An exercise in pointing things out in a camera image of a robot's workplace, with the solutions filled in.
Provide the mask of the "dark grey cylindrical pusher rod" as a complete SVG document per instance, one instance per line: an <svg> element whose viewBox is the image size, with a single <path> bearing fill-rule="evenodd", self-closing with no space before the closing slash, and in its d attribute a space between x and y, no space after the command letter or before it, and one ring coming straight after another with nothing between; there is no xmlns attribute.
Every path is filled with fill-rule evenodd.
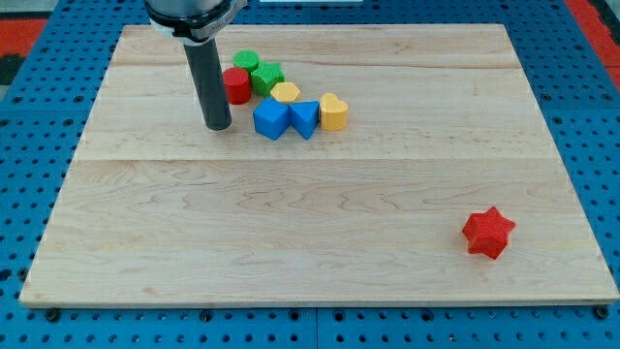
<svg viewBox="0 0 620 349"><path fill-rule="evenodd" d="M215 40L185 46L184 50L206 127L214 131L227 129L232 116Z"/></svg>

